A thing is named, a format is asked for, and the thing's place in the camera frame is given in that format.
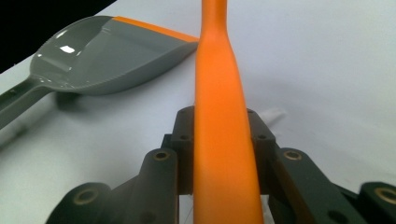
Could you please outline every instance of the orange handle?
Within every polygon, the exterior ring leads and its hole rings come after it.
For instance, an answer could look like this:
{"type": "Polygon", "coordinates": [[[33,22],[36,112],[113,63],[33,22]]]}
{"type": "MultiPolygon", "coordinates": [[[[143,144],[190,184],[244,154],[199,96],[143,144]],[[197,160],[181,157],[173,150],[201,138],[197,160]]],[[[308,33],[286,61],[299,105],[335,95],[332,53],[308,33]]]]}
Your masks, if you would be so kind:
{"type": "Polygon", "coordinates": [[[194,223],[263,223],[248,112],[226,19],[226,0],[203,0],[195,82],[194,223]]]}

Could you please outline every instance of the spoon handle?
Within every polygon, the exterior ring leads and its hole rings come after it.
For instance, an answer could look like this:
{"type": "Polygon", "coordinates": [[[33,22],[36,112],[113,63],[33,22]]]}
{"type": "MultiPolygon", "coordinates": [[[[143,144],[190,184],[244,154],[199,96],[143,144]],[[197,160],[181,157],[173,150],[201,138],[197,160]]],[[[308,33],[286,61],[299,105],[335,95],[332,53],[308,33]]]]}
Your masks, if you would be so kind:
{"type": "Polygon", "coordinates": [[[0,95],[0,130],[36,103],[51,89],[26,79],[0,95]]]}

